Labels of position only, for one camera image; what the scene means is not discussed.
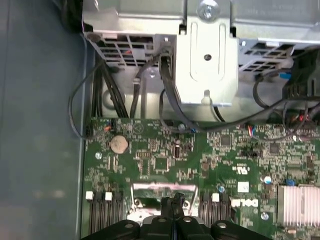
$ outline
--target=gray metal panel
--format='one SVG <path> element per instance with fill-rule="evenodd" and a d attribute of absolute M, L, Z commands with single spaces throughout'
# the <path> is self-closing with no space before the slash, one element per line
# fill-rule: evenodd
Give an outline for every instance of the gray metal panel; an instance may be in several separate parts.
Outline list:
<path fill-rule="evenodd" d="M 50 0 L 0 4 L 0 238 L 78 239 L 80 141 L 67 102 L 84 42 Z M 82 93 L 75 118 L 82 115 Z"/>

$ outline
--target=gray cable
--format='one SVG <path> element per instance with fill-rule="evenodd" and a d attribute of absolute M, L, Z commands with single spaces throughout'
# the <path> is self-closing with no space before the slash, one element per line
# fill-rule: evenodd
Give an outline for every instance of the gray cable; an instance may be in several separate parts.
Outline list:
<path fill-rule="evenodd" d="M 151 60 L 149 60 L 146 64 L 144 64 L 142 67 L 140 67 L 139 71 L 135 75 L 135 78 L 141 79 L 142 74 L 144 73 L 145 70 L 148 68 L 152 67 L 155 65 L 160 58 L 160 53 L 155 55 Z M 133 99 L 131 103 L 131 108 L 130 108 L 130 118 L 134 118 L 137 110 L 137 105 L 138 105 L 138 100 L 139 100 L 139 94 L 140 94 L 140 84 L 135 84 L 133 87 Z"/>
<path fill-rule="evenodd" d="M 92 140 L 95 139 L 97 136 L 101 135 L 104 133 L 104 131 L 101 132 L 97 132 L 94 136 L 82 136 L 80 134 L 80 132 L 77 130 L 77 127 L 75 125 L 75 121 L 74 121 L 74 116 L 73 116 L 73 111 L 72 111 L 72 104 L 73 104 L 73 100 L 74 97 L 76 95 L 76 93 L 78 92 L 78 90 L 82 87 L 82 85 L 91 80 L 92 75 L 95 73 L 95 71 L 104 63 L 105 61 L 102 60 L 100 62 L 98 62 L 94 68 L 92 68 L 92 70 L 89 72 L 89 74 L 83 79 L 81 80 L 81 82 L 79 82 L 79 84 L 75 87 L 75 89 L 71 92 L 69 99 L 68 99 L 68 116 L 69 116 L 69 121 L 70 121 L 70 125 L 71 128 L 73 130 L 73 132 L 77 135 L 78 138 L 82 139 L 82 140 Z"/>

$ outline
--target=capacitor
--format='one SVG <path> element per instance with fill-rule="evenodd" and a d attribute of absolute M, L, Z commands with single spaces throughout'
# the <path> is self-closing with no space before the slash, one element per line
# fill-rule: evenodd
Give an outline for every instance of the capacitor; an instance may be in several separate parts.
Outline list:
<path fill-rule="evenodd" d="M 225 187 L 224 186 L 218 186 L 218 191 L 220 192 L 220 193 L 224 193 L 225 192 Z"/>
<path fill-rule="evenodd" d="M 285 180 L 285 184 L 286 184 L 287 186 L 294 186 L 294 185 L 296 185 L 296 183 L 295 183 L 295 181 L 294 181 L 293 179 L 286 179 L 286 180 Z"/>
<path fill-rule="evenodd" d="M 261 180 L 261 182 L 263 182 L 263 183 L 265 183 L 265 184 L 267 184 L 267 185 L 269 185 L 269 184 L 272 183 L 272 179 L 271 179 L 270 176 L 262 176 L 262 177 L 260 178 L 260 180 Z"/>

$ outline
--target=integrated circuit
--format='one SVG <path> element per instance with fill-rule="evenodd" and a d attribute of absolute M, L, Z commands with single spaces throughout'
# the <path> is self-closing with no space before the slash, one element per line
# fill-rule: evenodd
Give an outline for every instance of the integrated circuit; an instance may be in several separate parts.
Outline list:
<path fill-rule="evenodd" d="M 277 142 L 270 143 L 269 153 L 272 155 L 278 155 L 280 153 L 280 144 Z"/>
<path fill-rule="evenodd" d="M 168 160 L 166 158 L 156 158 L 154 163 L 154 169 L 160 171 L 167 171 Z"/>
<path fill-rule="evenodd" d="M 231 146 L 231 136 L 230 135 L 222 135 L 220 143 L 221 143 L 221 146 Z"/>

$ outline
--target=white label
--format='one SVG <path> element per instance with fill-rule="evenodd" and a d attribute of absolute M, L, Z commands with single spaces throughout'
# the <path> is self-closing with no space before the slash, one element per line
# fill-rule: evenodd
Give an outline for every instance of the white label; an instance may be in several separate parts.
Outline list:
<path fill-rule="evenodd" d="M 255 207 L 259 206 L 258 199 L 232 199 L 231 200 L 232 207 Z"/>
<path fill-rule="evenodd" d="M 249 192 L 249 182 L 238 181 L 238 193 L 248 193 L 248 192 Z"/>
<path fill-rule="evenodd" d="M 248 175 L 250 168 L 245 166 L 233 166 L 232 170 L 236 171 L 239 175 Z"/>

